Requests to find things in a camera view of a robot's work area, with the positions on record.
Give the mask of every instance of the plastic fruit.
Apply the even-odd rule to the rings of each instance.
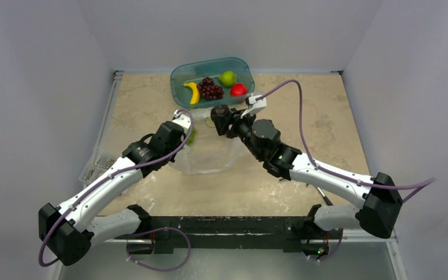
[[[237,83],[231,87],[231,96],[233,97],[245,95],[246,93],[248,93],[248,90],[242,83]]]
[[[197,104],[198,102],[200,102],[200,94],[198,93],[197,83],[195,82],[184,83],[183,86],[190,88],[191,91],[193,92],[193,94],[191,95],[190,104]]]
[[[232,71],[226,71],[219,76],[219,81],[223,86],[230,88],[236,83],[236,75]]]
[[[216,85],[214,80],[209,77],[205,77],[202,82],[197,85],[197,89],[200,92],[200,97],[207,100],[217,100],[224,96],[222,87]]]

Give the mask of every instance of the plastic bin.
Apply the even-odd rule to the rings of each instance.
[[[197,130],[190,145],[185,145],[168,165],[183,174],[209,174],[230,168],[235,160],[247,155],[247,149],[241,140],[227,139],[218,136],[214,127],[210,127],[206,119],[211,108],[192,110],[194,127]],[[140,140],[141,132],[121,127],[113,127],[107,133],[104,142],[93,154],[84,168],[80,181],[86,187],[106,172],[129,144]]]
[[[171,73],[170,78],[174,101],[181,107],[192,109],[215,107],[220,104],[234,105],[241,103],[243,98],[232,97],[230,95],[231,88],[223,86],[219,81],[219,75],[226,71],[233,71],[236,75],[236,83],[244,84],[248,92],[253,92],[255,81],[251,77],[250,68],[246,62],[235,57],[221,58],[177,67]],[[183,86],[183,84],[189,82],[200,83],[204,77],[210,77],[214,79],[216,85],[222,86],[224,96],[219,100],[200,99],[199,103],[190,105],[192,92],[190,88]]]
[[[241,140],[218,136],[215,127],[208,126],[206,119],[210,108],[191,111],[197,130],[193,142],[185,145],[169,166],[183,174],[209,174],[230,168],[236,159],[248,154]]]

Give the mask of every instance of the gray floor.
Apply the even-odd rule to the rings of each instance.
[[[176,265],[186,250],[171,255],[139,258],[158,267]],[[302,253],[281,250],[192,250],[188,263],[173,272],[155,272],[126,261],[125,245],[105,243],[82,260],[63,267],[60,279],[396,279],[385,243],[344,243],[320,265],[307,262]]]

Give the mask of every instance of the beige countertop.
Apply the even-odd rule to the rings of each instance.
[[[343,169],[368,174],[339,75],[253,77],[256,92],[266,92],[287,79],[299,80],[303,88],[303,130],[313,156]],[[296,85],[288,84],[267,98],[267,108],[258,118],[272,120],[281,131],[284,143],[304,150],[299,135],[298,102]],[[126,147],[133,139],[113,131],[125,128],[140,135],[155,132],[162,122],[170,120],[176,109],[169,75],[125,74],[109,137]],[[218,139],[213,145],[221,141],[230,140]],[[328,196],[334,204],[347,203],[333,194]],[[128,205],[139,204],[152,215],[302,216],[312,205],[323,203],[313,187],[292,181],[279,182],[251,155],[243,155],[231,168],[214,174],[185,175],[165,166],[133,185],[100,214],[113,214]]]

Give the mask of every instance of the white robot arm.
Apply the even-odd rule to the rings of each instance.
[[[362,185],[362,182],[370,182],[393,186],[391,177],[384,173],[379,173],[376,177],[356,174],[314,160],[308,153],[281,142],[281,132],[271,120],[256,120],[256,114],[267,105],[264,96],[255,93],[247,97],[246,102],[248,109],[245,110],[225,105],[212,109],[212,121],[219,135],[239,137],[252,155],[263,162],[263,167],[271,175],[314,185],[351,203],[314,206],[309,215],[316,226],[325,231],[362,228],[377,237],[391,236],[403,204],[398,191]]]

